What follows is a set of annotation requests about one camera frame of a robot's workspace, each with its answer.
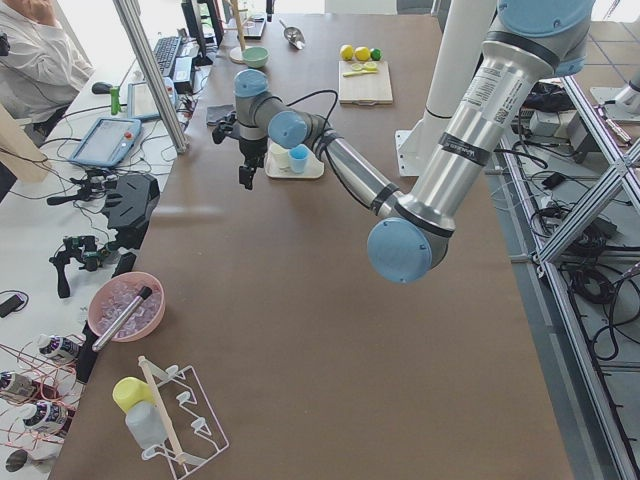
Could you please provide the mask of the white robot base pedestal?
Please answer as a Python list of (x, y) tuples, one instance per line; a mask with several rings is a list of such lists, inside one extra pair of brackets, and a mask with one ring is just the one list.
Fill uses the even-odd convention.
[(481, 62), (482, 42), (495, 15), (494, 1), (449, 3), (424, 114), (412, 129), (395, 132), (401, 176), (423, 173)]

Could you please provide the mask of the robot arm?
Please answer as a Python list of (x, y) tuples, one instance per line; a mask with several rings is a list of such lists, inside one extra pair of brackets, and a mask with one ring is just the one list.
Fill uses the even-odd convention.
[(352, 196), (380, 217), (367, 240), (373, 268), (396, 283), (423, 277), (445, 257), (454, 215), (534, 84), (578, 72), (590, 1), (500, 1), (482, 44), (483, 61), (430, 159), (404, 194), (321, 116), (296, 111), (268, 90), (264, 73), (235, 76), (239, 180), (252, 178), (267, 143), (305, 145), (323, 156)]

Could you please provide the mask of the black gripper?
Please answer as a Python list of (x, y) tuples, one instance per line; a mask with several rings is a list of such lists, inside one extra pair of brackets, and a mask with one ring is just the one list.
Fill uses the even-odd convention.
[(267, 155), (267, 139), (249, 140), (241, 138), (239, 147), (244, 156), (244, 165), (241, 165), (238, 170), (239, 183), (246, 190), (252, 190), (256, 170), (264, 167), (264, 160)]

